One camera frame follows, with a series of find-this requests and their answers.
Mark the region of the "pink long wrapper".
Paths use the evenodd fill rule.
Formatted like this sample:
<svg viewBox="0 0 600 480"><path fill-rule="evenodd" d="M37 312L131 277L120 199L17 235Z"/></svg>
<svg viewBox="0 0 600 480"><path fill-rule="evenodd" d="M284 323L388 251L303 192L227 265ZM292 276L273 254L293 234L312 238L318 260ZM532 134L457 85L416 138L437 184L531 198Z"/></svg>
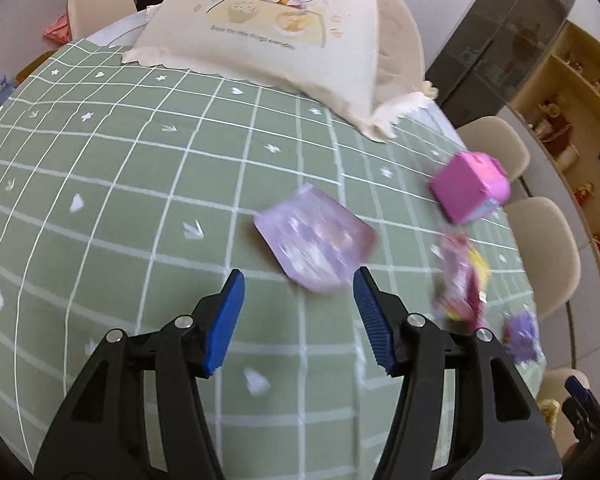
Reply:
<svg viewBox="0 0 600 480"><path fill-rule="evenodd" d="M486 290L491 269L474 243L463 232L446 231L431 251L438 258L434 312L466 332L486 327Z"/></svg>

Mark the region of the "pale purple snack packet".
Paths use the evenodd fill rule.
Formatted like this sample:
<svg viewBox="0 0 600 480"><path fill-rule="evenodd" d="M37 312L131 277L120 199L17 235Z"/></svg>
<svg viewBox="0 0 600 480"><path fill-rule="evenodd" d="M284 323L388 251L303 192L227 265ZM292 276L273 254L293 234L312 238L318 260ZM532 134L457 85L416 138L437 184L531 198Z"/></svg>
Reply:
<svg viewBox="0 0 600 480"><path fill-rule="evenodd" d="M319 294L351 284L378 243L374 228L309 183L253 224L288 278Z"/></svg>

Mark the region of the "yellow plastic trash bag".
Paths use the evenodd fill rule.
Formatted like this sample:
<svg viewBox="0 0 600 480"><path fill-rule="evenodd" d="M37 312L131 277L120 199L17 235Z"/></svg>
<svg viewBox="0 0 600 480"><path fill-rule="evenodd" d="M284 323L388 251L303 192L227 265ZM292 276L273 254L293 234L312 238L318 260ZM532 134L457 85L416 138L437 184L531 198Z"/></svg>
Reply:
<svg viewBox="0 0 600 480"><path fill-rule="evenodd" d="M550 430L552 436L555 435L558 418L562 412L562 404L555 399L543 399L539 400L538 408L544 418L546 426Z"/></svg>

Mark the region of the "near beige chair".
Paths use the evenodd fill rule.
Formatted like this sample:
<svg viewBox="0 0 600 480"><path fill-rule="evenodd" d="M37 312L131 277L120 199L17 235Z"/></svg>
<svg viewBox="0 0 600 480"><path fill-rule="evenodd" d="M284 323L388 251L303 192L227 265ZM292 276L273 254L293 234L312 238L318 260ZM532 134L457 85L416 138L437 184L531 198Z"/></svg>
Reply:
<svg viewBox="0 0 600 480"><path fill-rule="evenodd" d="M547 370L544 373L536 400L541 402L546 399L553 399L559 403L564 402L566 397L569 396L565 383L571 376L577 377L583 387L590 388L588 378L580 370L567 367L556 368L556 370Z"/></svg>

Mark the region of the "beige chair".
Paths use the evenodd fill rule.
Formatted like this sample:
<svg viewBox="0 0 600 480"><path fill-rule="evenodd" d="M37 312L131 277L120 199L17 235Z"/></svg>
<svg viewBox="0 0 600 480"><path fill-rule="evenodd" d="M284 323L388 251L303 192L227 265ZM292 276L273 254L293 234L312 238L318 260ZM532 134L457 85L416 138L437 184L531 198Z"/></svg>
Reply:
<svg viewBox="0 0 600 480"><path fill-rule="evenodd" d="M68 0L67 16L74 40L114 24L137 11L134 0Z"/></svg>
<svg viewBox="0 0 600 480"><path fill-rule="evenodd" d="M580 283L576 240L565 215L549 198L518 200L506 205L504 212L542 321L564 306Z"/></svg>
<svg viewBox="0 0 600 480"><path fill-rule="evenodd" d="M496 116L480 117L457 129L469 151L483 152L504 168L509 182L516 181L530 162L528 148L508 122Z"/></svg>
<svg viewBox="0 0 600 480"><path fill-rule="evenodd" d="M559 403L564 402L566 397L569 396L565 383L571 376L577 377L583 387L590 388L588 378L580 370L567 367L556 368L556 370L547 370L544 373L536 400L541 402L546 399L553 399Z"/></svg>

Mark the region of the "purple toy carriage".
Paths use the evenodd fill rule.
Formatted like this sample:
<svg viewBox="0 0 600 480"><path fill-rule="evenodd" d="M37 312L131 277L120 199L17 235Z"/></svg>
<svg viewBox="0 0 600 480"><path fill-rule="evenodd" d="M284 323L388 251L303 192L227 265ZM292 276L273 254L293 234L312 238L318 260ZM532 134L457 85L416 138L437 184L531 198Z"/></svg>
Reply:
<svg viewBox="0 0 600 480"><path fill-rule="evenodd" d="M515 364L539 359L541 353L539 329L531 312L523 310L506 318L503 344Z"/></svg>

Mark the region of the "middle beige chair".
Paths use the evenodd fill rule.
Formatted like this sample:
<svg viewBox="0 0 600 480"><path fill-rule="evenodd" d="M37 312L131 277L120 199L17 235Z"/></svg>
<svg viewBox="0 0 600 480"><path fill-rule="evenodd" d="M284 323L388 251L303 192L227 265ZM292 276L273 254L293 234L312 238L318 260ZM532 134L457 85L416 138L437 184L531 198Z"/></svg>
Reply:
<svg viewBox="0 0 600 480"><path fill-rule="evenodd" d="M518 200L506 205L504 212L542 321L564 306L580 283L576 240L565 215L549 198Z"/></svg>

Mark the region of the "pink toy box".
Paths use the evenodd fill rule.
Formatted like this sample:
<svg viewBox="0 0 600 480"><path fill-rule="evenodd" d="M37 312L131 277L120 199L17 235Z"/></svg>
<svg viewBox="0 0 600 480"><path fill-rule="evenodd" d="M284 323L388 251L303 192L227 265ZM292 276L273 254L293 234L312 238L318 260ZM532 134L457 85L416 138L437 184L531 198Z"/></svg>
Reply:
<svg viewBox="0 0 600 480"><path fill-rule="evenodd" d="M429 181L429 188L454 224L482 219L510 196L506 171L497 159L483 152L455 153Z"/></svg>

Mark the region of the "green checkered tablecloth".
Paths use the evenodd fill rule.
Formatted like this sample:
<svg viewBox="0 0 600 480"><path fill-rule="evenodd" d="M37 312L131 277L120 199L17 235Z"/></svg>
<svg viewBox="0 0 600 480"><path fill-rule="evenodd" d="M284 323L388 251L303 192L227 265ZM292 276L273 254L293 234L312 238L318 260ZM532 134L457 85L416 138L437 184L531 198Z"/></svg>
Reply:
<svg viewBox="0 0 600 480"><path fill-rule="evenodd" d="M61 49L0 106L0 436L31 467L108 330L158 330L241 270L223 366L200 383L231 479L368 479L400 392L352 292L299 288L253 217L310 184L377 233L370 270L434 313L444 219L429 179L462 147L436 108L376 143L252 82Z"/></svg>

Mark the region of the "beige chair far left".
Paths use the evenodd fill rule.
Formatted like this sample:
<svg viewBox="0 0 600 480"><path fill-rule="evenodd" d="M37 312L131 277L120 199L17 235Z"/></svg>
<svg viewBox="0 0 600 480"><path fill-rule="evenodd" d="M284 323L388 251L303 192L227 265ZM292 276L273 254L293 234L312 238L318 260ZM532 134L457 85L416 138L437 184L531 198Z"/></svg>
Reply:
<svg viewBox="0 0 600 480"><path fill-rule="evenodd" d="M114 24L137 11L134 0L68 0L67 16L74 40Z"/></svg>

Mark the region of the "beige mesh food cover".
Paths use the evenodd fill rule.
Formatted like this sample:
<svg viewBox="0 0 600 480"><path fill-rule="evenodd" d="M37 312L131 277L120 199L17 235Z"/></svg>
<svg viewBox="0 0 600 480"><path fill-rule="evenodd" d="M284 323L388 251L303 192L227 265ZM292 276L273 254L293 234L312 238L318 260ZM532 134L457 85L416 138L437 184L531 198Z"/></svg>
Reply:
<svg viewBox="0 0 600 480"><path fill-rule="evenodd" d="M303 93L378 142L437 96L403 0L163 0L123 61Z"/></svg>

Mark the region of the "wooden wall shelf unit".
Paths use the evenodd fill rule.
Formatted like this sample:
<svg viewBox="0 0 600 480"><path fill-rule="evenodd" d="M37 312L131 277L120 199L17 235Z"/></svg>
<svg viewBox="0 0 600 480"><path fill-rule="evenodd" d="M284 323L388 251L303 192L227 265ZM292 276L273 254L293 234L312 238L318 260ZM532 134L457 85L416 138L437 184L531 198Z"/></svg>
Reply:
<svg viewBox="0 0 600 480"><path fill-rule="evenodd" d="M566 21L509 106L553 157L600 251L600 41Z"/></svg>

